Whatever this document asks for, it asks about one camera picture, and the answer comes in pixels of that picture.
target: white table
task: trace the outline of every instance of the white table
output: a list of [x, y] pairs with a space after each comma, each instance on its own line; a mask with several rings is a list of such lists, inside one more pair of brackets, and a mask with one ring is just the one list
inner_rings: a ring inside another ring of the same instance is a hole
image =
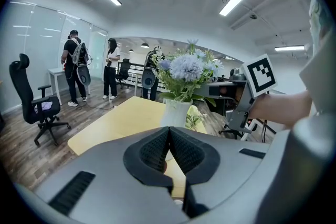
[[[51, 80], [52, 80], [52, 77], [51, 77], [51, 76], [54, 76], [56, 95], [57, 95], [57, 98], [58, 98], [58, 100], [59, 100], [59, 104], [62, 105], [61, 97], [60, 97], [60, 95], [59, 95], [58, 79], [57, 79], [57, 77], [58, 77], [58, 76], [63, 76], [63, 74], [65, 74], [65, 73], [64, 73], [64, 70], [63, 70], [61, 67], [57, 67], [57, 68], [51, 68], [51, 69], [48, 69], [48, 72], [49, 72], [49, 84], [50, 84], [50, 85], [52, 85], [52, 84], [51, 84]], [[51, 88], [50, 88], [51, 95], [54, 94], [54, 92], [52, 91], [52, 90], [53, 90], [52, 88], [53, 88], [53, 87], [51, 86]], [[90, 94], [90, 93], [91, 93], [91, 92], [90, 92], [90, 86], [87, 86], [86, 88], [87, 88], [87, 90], [88, 90], [88, 94]]]
[[134, 96], [137, 96], [136, 92], [137, 92], [137, 89], [138, 89], [138, 78], [139, 78], [139, 76], [142, 76], [142, 73], [143, 73], [143, 71], [140, 71], [140, 70], [134, 71], [134, 74], [135, 74]]

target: black t-shirt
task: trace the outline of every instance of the black t-shirt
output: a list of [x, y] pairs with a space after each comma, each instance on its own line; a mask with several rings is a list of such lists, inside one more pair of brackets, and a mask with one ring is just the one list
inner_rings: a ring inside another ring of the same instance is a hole
[[[75, 39], [77, 39], [78, 43], [81, 44], [82, 41], [79, 37], [76, 37]], [[76, 47], [77, 44], [71, 39], [67, 40], [67, 42], [65, 42], [64, 44], [64, 50], [67, 50], [69, 52], [67, 56], [67, 64], [65, 65], [66, 70], [71, 71], [74, 69], [74, 63], [72, 62], [72, 57], [70, 54], [74, 54]]]

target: chair headrest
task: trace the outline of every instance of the chair headrest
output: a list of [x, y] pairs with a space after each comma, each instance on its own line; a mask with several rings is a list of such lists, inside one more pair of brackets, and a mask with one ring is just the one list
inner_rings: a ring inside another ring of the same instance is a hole
[[26, 69], [27, 67], [29, 67], [29, 58], [27, 55], [25, 54], [20, 54], [20, 64], [17, 67], [17, 69]]

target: frosted glass panel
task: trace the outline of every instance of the frosted glass panel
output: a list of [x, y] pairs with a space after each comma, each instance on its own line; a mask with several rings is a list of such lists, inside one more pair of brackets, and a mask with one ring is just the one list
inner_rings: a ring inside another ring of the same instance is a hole
[[65, 16], [54, 10], [35, 7], [30, 20], [25, 54], [30, 59], [27, 76], [34, 96], [39, 86], [49, 84], [48, 69], [58, 67], [59, 40]]
[[9, 65], [19, 60], [24, 52], [25, 39], [28, 37], [29, 19], [34, 6], [8, 3], [1, 13], [0, 24], [0, 110], [21, 104], [9, 75]]
[[82, 40], [82, 42], [85, 42], [85, 45], [87, 48], [90, 49], [90, 34], [91, 34], [92, 25], [84, 22], [83, 20], [77, 20], [71, 17], [66, 16], [62, 33], [61, 33], [61, 40], [59, 44], [59, 53], [58, 58], [61, 58], [64, 44], [68, 40], [68, 35], [70, 34], [71, 30], [77, 30], [78, 31], [78, 37]]
[[92, 58], [90, 67], [90, 75], [96, 78], [102, 78], [104, 66], [104, 49], [106, 44], [107, 32], [93, 26], [91, 33], [91, 41], [89, 55]]

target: yellow table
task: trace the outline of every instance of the yellow table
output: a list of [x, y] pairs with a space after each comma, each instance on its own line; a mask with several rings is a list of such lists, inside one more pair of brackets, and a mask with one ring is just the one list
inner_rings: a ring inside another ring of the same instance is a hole
[[[69, 139], [68, 145], [80, 155], [100, 143], [158, 128], [164, 109], [165, 104], [131, 97], [74, 135]], [[198, 123], [197, 131], [206, 133], [202, 122]], [[172, 197], [183, 197], [185, 176], [175, 159], [167, 161], [167, 170], [164, 174], [173, 178]]]

